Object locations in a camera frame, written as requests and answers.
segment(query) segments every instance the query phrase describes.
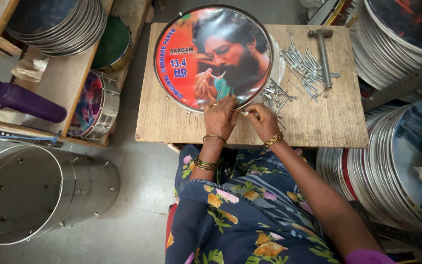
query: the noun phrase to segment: bangle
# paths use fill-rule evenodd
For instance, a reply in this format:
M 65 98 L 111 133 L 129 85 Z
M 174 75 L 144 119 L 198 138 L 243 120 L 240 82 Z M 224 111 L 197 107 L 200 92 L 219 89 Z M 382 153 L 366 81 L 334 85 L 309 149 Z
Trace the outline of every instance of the bangle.
M 227 141 L 223 137 L 221 137 L 221 136 L 218 136 L 218 135 L 206 135 L 206 136 L 203 137 L 203 142 L 204 142 L 204 139 L 207 138 L 207 137 L 215 137 L 215 138 L 221 139 L 222 141 L 224 141 L 224 147 L 227 146 Z
M 283 132 L 279 132 L 278 134 L 272 136 L 269 140 L 263 143 L 264 148 L 270 147 L 274 142 L 283 139 Z
M 204 162 L 200 158 L 196 157 L 195 166 L 202 169 L 202 170 L 205 170 L 205 171 L 214 171 L 215 169 L 218 168 L 219 162 L 218 163 L 208 163 L 208 162 Z

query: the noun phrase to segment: snare drum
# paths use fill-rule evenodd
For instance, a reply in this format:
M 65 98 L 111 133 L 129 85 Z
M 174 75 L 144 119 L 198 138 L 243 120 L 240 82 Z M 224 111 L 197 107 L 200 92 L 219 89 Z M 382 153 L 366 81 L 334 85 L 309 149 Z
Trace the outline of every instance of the snare drum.
M 235 108 L 265 87 L 273 44 L 247 12 L 222 4 L 197 7 L 170 21 L 157 40 L 154 70 L 168 96 L 189 115 L 203 115 L 211 101 L 236 95 Z
M 98 140 L 112 128 L 119 108 L 120 92 L 114 80 L 91 69 L 67 133 L 76 138 Z
M 92 62 L 92 69 L 112 73 L 123 69 L 133 56 L 131 32 L 119 17 L 110 15 Z

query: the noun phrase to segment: woman's left hand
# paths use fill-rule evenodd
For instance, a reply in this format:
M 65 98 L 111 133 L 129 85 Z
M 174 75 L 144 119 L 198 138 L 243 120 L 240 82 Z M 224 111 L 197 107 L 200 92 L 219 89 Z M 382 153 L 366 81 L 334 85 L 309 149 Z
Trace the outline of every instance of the woman's left hand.
M 223 99 L 213 101 L 204 107 L 204 125 L 206 135 L 218 135 L 228 140 L 235 126 L 240 111 L 232 111 L 239 101 L 235 95 L 227 95 Z

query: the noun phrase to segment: gray floor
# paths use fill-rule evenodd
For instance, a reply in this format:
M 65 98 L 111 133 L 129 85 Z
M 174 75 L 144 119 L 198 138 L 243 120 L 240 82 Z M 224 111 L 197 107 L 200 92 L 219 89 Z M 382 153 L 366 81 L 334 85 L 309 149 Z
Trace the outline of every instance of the gray floor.
M 262 23 L 302 24 L 307 15 L 299 0 L 166 0 L 154 9 L 153 22 L 169 22 L 179 12 L 205 3 L 226 3 L 247 10 Z M 65 144 L 62 149 L 88 152 L 112 161 L 121 189 L 114 206 L 99 218 L 46 233 L 13 246 L 0 246 L 0 264 L 163 263 L 167 211 L 174 202 L 178 154 L 160 143 L 135 140 L 139 98 L 149 43 L 144 26 L 121 94 L 115 134 L 107 149 Z M 15 145 L 0 141 L 0 151 Z

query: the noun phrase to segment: floral dress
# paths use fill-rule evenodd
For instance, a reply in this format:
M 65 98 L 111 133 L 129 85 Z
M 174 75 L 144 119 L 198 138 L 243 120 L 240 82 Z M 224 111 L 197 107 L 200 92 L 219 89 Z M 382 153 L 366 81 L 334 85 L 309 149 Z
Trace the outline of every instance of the floral dress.
M 220 163 L 216 183 L 188 181 L 198 155 L 194 145 L 180 153 L 166 263 L 339 263 L 274 153 L 239 150 L 233 166 Z

